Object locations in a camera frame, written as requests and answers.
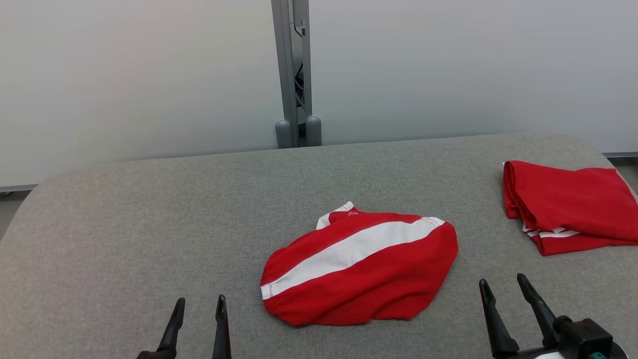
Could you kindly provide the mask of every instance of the gray fabric surface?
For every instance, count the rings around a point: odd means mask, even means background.
[[[502,162],[611,167],[588,144],[516,134],[108,164],[38,186],[0,241],[3,358],[134,358],[186,297],[178,358],[208,358],[217,295],[235,358],[489,358],[478,281],[512,336],[540,345],[516,283],[557,315],[590,317],[638,356],[638,247],[541,257],[503,214]],[[263,309],[268,256],[346,201],[435,216],[459,255],[413,321],[292,328]]]

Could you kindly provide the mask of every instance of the folded red shirt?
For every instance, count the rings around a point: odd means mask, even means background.
[[[507,218],[523,220],[543,256],[638,245],[638,204],[615,169],[508,161],[503,191]]]
[[[411,319],[432,302],[457,253],[446,221],[366,213],[348,202],[271,255],[263,305],[295,326]]]

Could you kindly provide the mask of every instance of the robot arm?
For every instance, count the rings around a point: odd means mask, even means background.
[[[137,359],[175,359],[177,356],[177,332],[182,327],[185,308],[186,300],[179,298],[158,349],[156,351],[143,351],[137,356]],[[215,320],[217,321],[217,332],[215,333],[212,359],[231,359],[228,313],[226,312],[226,298],[223,295],[220,295],[217,300]]]
[[[556,318],[524,274],[516,277],[525,300],[531,305],[540,331],[541,348],[519,351],[496,310],[496,298],[485,279],[478,287],[483,301],[487,334],[495,359],[627,359],[611,334],[591,319],[572,322],[567,316]]]

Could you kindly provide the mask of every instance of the white stripe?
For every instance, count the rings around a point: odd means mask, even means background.
[[[386,222],[363,229],[306,258],[274,282],[261,286],[262,298],[272,298],[311,279],[347,269],[385,248],[420,240],[444,223],[436,217],[424,217],[414,223]]]

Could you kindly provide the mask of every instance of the floor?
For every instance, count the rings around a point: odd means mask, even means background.
[[[22,201],[31,191],[12,192],[10,194],[0,194],[0,238],[4,235],[13,215],[18,211]]]
[[[638,164],[634,162],[612,161],[618,172],[625,178],[627,183],[638,192]],[[12,192],[8,195],[0,195],[0,238],[4,235],[11,219],[18,210],[22,201],[29,195],[30,191]]]

